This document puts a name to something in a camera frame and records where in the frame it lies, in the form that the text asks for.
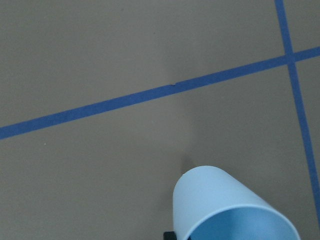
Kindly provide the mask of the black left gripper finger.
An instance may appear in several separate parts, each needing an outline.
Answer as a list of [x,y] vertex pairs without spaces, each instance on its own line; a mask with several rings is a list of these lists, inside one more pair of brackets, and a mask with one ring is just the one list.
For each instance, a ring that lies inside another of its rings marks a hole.
[[174,231],[165,231],[163,233],[163,240],[177,240],[176,233]]

